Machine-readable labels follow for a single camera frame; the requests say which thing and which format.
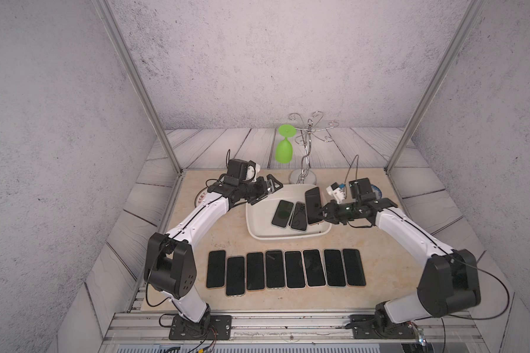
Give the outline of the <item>dark phone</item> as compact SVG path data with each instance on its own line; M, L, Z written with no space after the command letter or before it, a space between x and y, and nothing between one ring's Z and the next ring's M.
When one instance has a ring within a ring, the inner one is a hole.
M319 187L314 187L305 192L306 215L308 225L318 224L317 215L322 213L322 199Z

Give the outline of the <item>white plastic storage box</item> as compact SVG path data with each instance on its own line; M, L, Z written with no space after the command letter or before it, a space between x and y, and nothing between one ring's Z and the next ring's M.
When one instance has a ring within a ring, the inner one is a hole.
M289 224L286 227L277 227L272 220L278 204L281 200L288 202L305 202L305 192L312 189L311 184L284 185L279 191L270 194L255 205L246 205L246 221L250 235L261 241L294 240L323 236L331 231L332 224L320 222L308 225L306 231L292 229Z

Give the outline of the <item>black phone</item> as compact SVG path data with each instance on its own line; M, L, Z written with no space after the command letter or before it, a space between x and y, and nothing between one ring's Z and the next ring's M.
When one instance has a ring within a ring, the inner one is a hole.
M303 251L306 281L309 287L321 287L326 285L322 257L318 249Z
M360 251L357 249L343 249L342 253L347 284L349 286L365 287L367 283Z
M241 296L245 288L245 258L229 257L226 263L226 295L228 297Z
M342 252L338 249L325 249L324 259L328 286L345 287L346 279Z

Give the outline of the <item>phone with purple clear case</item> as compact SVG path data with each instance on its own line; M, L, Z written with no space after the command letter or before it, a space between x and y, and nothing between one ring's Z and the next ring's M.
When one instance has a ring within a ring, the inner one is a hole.
M216 250L208 254L206 288L223 288L225 286L226 251Z

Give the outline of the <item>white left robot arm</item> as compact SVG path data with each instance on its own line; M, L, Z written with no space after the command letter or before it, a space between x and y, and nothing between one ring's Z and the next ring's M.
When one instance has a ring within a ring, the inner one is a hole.
M254 205L281 190L284 184L269 174L235 178L223 174L208 187L203 201L178 225L154 233L147 245L144 281L164 294L182 320L206 325L210 307L195 288L194 249L212 226L238 204Z

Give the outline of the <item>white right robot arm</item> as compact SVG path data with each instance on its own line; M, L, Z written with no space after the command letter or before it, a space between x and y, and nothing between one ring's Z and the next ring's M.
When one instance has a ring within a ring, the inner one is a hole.
M319 216L332 224L366 219L391 235L423 267L415 292L378 304L375 317L383 330L418 319L442 318L481 303L475 256L439 241L410 219L392 200L337 204Z

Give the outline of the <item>blue white ceramic bowl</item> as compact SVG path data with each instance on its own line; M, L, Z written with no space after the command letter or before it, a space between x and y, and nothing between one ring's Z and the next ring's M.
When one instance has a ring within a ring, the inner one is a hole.
M375 194L375 197L377 199L381 199L382 198L381 189L379 187L377 187L376 185L371 185L371 188L372 188L372 192L374 192L374 194Z

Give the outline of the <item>orange patterned round plate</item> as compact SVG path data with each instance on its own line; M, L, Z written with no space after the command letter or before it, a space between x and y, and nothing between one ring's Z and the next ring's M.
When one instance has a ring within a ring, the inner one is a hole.
M206 195L208 193L208 188L203 188L195 197L194 199L194 207L198 207L206 198Z

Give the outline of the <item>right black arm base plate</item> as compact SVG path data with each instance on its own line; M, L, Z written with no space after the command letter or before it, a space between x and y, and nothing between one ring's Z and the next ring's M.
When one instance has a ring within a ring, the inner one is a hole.
M384 316L352 315L345 329L350 329L354 339L407 340L415 339L417 334L407 323L394 324Z

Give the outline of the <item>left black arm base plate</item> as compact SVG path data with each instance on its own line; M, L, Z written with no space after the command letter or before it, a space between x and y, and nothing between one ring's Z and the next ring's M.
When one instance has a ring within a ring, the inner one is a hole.
M194 341L203 338L228 341L231 338L232 316L204 315L201 322L194 323L181 316L173 318L170 341Z

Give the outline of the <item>aluminium rail front frame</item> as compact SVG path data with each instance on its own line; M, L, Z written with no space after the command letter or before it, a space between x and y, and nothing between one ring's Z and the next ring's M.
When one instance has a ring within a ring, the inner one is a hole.
M163 313L124 313L114 316L101 352L412 352L418 339L356 339L346 328L350 311L230 312L231 336L170 341L172 318Z

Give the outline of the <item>left aluminium frame post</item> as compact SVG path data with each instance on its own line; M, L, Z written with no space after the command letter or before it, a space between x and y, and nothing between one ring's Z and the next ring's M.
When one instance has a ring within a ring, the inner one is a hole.
M97 10L97 13L100 16L100 19L105 27L105 30L112 42L116 54L121 60L127 76L132 84L132 87L138 96L142 107L147 115L148 120L150 121L158 141L160 142L163 152L166 157L169 158L169 161L177 174L181 174L183 169L180 166L180 163L176 157L176 154L173 151L173 148L169 142L169 138L163 129L163 125L158 117L155 106L147 92L147 89L141 79L141 75L138 72L138 69L134 63L130 50L125 43L124 36L122 31L117 24L116 18L110 8L109 1L106 0L94 0L93 4Z

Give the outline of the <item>aluminium frame post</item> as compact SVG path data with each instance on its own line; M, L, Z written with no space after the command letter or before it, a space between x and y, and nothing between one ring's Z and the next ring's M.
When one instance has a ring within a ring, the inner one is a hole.
M180 163L176 157L176 154L173 151L173 148L169 142L169 138L163 129L163 125L158 117L155 106L147 92L147 89L141 79L141 75L138 72L138 69L134 63L130 50L125 43L124 36L122 31L117 24L116 18L110 8L109 1L106 0L94 0L93 4L97 10L97 13L100 16L100 19L105 27L105 30L112 42L116 54L121 60L127 76L132 84L132 87L138 96L142 107L147 115L148 120L150 121L158 141L160 142L163 152L166 157L169 158L169 161L177 174L181 174L183 169L180 166Z
M423 120L426 111L430 107L432 100L440 89L443 81L447 77L450 67L453 65L453 62L461 51L464 42L471 33L471 30L477 22L478 17L486 3L487 2L484 0L472 0L469 2L468 8L465 11L464 16L462 16L459 26L447 45L435 72L433 73L423 95L421 96L420 101L415 107L412 116L408 120L403 130L402 136L398 140L397 146L395 147L395 150L384 169L387 175L390 175L394 167L397 166L409 140L412 138L416 129Z

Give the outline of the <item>right aluminium frame post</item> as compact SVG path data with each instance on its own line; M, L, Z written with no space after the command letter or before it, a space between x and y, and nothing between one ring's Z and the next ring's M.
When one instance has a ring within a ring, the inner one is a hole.
M443 81L447 77L450 67L453 65L453 62L461 51L464 42L471 33L471 30L477 22L478 17L486 3L487 2L484 0L472 0L469 2L468 8L465 11L464 16L462 16L459 26L447 45L435 72L433 73L423 95L421 96L420 101L415 107L412 116L408 120L403 130L402 136L398 140L397 146L395 147L395 150L384 169L387 175L390 175L394 167L397 166L409 140L412 138L416 129L423 120L426 111L430 107L432 100L440 89Z

